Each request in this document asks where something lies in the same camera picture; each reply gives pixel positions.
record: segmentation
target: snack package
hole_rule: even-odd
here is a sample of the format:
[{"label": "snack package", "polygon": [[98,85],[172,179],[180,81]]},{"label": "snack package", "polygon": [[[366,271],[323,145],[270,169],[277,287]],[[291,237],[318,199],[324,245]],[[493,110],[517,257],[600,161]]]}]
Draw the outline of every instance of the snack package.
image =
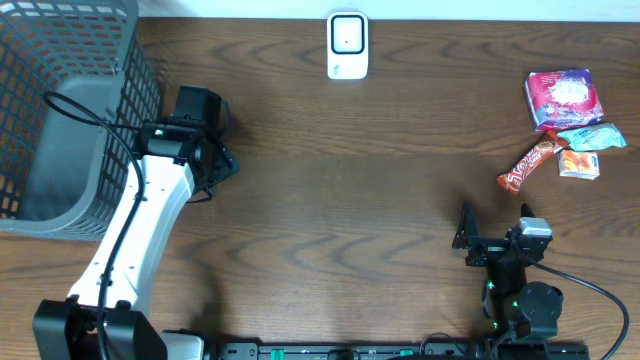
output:
[{"label": "snack package", "polygon": [[524,90],[536,131],[593,125],[604,116],[586,69],[531,73]]},{"label": "snack package", "polygon": [[558,134],[569,142],[575,151],[596,151],[611,146],[625,147],[627,143],[613,124],[600,124],[582,129],[563,131]]},{"label": "snack package", "polygon": [[560,176],[577,177],[593,180],[600,176],[598,155],[592,152],[575,152],[562,150],[558,154]]},{"label": "snack package", "polygon": [[498,184],[503,188],[518,194],[524,179],[531,174],[538,165],[562,150],[568,144],[558,137],[555,131],[547,131],[540,141],[529,150],[527,155],[506,174],[498,176]]}]

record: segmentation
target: pink and purple package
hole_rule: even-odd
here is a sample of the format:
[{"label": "pink and purple package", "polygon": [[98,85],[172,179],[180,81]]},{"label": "pink and purple package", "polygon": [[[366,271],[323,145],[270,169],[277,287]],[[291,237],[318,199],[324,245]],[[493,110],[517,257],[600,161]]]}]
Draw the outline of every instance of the pink and purple package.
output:
[{"label": "pink and purple package", "polygon": [[587,69],[531,73],[524,90],[536,131],[593,125],[604,116]]}]

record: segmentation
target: blue wrapper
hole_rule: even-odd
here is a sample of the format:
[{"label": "blue wrapper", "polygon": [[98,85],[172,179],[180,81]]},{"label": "blue wrapper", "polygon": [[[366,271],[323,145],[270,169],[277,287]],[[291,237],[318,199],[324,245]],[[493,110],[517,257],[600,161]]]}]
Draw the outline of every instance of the blue wrapper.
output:
[{"label": "blue wrapper", "polygon": [[625,147],[627,143],[613,124],[600,124],[581,129],[563,131],[559,137],[567,140],[574,151],[595,151],[608,147]]}]

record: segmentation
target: white background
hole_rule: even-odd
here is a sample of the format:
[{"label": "white background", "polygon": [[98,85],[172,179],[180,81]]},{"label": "white background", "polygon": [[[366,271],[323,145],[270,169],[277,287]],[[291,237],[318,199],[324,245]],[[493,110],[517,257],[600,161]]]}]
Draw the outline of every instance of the white background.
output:
[{"label": "white background", "polygon": [[140,16],[640,22],[640,0],[138,0]]}]

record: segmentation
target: gray basket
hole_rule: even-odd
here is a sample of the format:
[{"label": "gray basket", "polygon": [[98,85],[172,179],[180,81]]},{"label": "gray basket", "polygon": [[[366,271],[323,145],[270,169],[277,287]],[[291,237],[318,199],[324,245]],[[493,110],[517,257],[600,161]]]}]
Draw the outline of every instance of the gray basket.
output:
[{"label": "gray basket", "polygon": [[[104,129],[41,96],[55,90],[118,124],[155,120],[160,94],[136,36],[137,3],[10,1],[0,16],[0,231],[100,240],[129,160]],[[117,131],[133,143],[134,131]]]}]

